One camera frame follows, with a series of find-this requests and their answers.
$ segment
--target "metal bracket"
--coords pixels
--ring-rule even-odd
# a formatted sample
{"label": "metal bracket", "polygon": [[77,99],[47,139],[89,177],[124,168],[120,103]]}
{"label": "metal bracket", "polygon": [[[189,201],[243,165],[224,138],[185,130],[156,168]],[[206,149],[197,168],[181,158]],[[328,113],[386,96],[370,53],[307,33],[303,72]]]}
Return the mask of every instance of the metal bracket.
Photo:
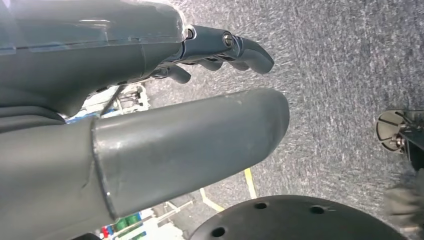
{"label": "metal bracket", "polygon": [[391,153],[407,154],[412,167],[424,168],[424,110],[388,110],[377,120],[379,142]]}

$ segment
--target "yellow floor line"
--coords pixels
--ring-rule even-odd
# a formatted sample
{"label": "yellow floor line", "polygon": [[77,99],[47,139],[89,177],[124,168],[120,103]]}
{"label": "yellow floor line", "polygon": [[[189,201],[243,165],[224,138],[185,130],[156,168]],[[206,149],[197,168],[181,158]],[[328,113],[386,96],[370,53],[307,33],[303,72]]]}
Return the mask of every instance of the yellow floor line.
{"label": "yellow floor line", "polygon": [[249,189],[250,198],[251,199],[257,199],[258,196],[256,195],[255,186],[253,184],[253,178],[252,178],[252,172],[250,167],[246,170],[244,170],[244,176],[246,177],[246,183],[247,188]]}
{"label": "yellow floor line", "polygon": [[206,197],[205,189],[203,187],[200,188],[200,195],[201,195],[201,200],[203,201],[203,203],[208,205],[209,207],[211,207],[212,209],[214,209],[218,213],[225,210],[225,208],[223,208],[222,206],[220,206],[220,205],[216,204],[215,202],[209,200],[209,198]]}

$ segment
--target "robotic hand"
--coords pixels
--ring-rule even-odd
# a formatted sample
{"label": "robotic hand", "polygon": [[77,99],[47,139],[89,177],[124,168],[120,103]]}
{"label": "robotic hand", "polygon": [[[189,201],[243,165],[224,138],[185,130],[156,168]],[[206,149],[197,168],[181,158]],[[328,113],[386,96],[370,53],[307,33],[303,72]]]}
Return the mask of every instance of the robotic hand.
{"label": "robotic hand", "polygon": [[169,77],[178,83],[187,83],[191,75],[175,64],[198,64],[210,71],[217,71],[223,62],[228,62],[237,70],[251,68],[259,74],[268,73],[274,66],[271,56],[259,44],[232,35],[227,30],[193,25],[188,33],[178,54],[162,62],[150,77]]}

